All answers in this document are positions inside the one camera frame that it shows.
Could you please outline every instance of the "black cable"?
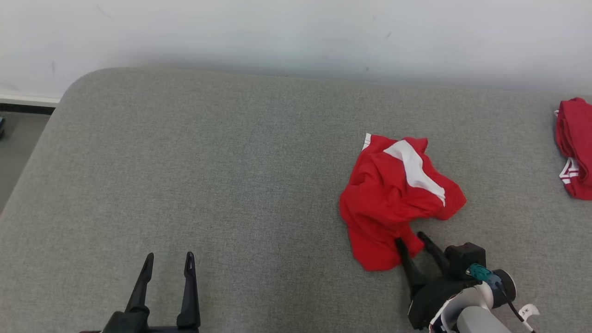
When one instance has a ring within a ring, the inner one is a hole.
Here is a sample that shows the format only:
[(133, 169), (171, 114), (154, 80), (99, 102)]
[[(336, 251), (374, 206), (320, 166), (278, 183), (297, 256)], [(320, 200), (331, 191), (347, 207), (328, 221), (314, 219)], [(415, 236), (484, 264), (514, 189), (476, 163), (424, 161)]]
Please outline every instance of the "black cable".
[(496, 282), (496, 287), (498, 287), (501, 290), (501, 294), (504, 295), (504, 298), (506, 299), (506, 302), (510, 306), (510, 309), (512, 309), (512, 312), (514, 312), (514, 314), (516, 315), (516, 317), (518, 317), (520, 322), (524, 322), (524, 318), (522, 318), (522, 316), (518, 313), (518, 311), (514, 307), (514, 304), (512, 304), (512, 301), (508, 298), (508, 296), (506, 296), (505, 288), (499, 282)]
[(4, 124), (6, 123), (5, 117), (0, 117), (0, 139), (4, 136)]

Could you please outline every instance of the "gray fabric surface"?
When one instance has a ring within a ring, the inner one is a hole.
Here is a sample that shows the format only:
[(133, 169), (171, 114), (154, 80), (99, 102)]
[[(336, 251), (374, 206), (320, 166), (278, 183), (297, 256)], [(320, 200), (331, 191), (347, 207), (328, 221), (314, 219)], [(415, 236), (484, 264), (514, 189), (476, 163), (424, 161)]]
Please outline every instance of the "gray fabric surface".
[(0, 105), (0, 117), (7, 118), (0, 139), (0, 214), (49, 120), (45, 114), (12, 113), (3, 109)]
[[(186, 251), (203, 332), (410, 332), (400, 267), (352, 258), (337, 200), (366, 132), (428, 137), (468, 203), (413, 223), (470, 241), (534, 303), (587, 331), (592, 203), (569, 197), (553, 110), (569, 95), (109, 69), (66, 93), (0, 217), (3, 332), (101, 329), (155, 253), (150, 324), (174, 324)], [(421, 268), (436, 266), (421, 254)], [(494, 313), (524, 328), (509, 308)]]

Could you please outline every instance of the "white stripe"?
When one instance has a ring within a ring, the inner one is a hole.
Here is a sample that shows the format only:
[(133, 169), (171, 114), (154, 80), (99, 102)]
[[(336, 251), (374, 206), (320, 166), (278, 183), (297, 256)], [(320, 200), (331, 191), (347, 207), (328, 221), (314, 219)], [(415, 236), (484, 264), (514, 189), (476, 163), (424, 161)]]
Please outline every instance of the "white stripe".
[(574, 169), (574, 170), (580, 169), (580, 166), (578, 165), (578, 160), (576, 160), (573, 157), (569, 157), (568, 159), (571, 161), (571, 168), (570, 169)]
[(423, 172), (422, 158), (407, 141), (401, 140), (389, 148), (386, 148), (383, 152), (396, 159), (400, 159), (403, 162), (405, 176), (407, 177), (407, 183), (409, 186), (423, 188), (424, 190), (429, 191), (440, 198), (442, 204), (446, 207), (444, 188)]
[(564, 175), (567, 175), (567, 169), (571, 166), (571, 157), (567, 158), (567, 162), (565, 163), (565, 166), (563, 167), (563, 170), (561, 171), (561, 173), (559, 174), (559, 177), (562, 178)]
[(559, 175), (559, 178), (577, 177), (579, 174), (580, 174), (579, 172), (570, 172), (569, 174)]
[(370, 145), (371, 138), (372, 135), (370, 133), (366, 133), (366, 138), (364, 139), (364, 146), (362, 147), (362, 150), (366, 149)]

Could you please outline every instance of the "crumpled red garment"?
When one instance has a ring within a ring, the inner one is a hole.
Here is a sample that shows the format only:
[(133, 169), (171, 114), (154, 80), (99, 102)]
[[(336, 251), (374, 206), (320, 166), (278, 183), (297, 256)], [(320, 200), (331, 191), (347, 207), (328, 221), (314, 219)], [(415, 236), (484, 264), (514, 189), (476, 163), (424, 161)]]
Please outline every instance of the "crumpled red garment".
[(576, 97), (561, 101), (555, 140), (567, 163), (559, 175), (574, 197), (592, 200), (592, 105)]
[(427, 217), (447, 220), (466, 203), (459, 186), (433, 167), (426, 148), (425, 138), (397, 141), (366, 135), (339, 199), (353, 256), (365, 270), (390, 270), (399, 265), (396, 238), (403, 240), (414, 257), (423, 243), (409, 223)]

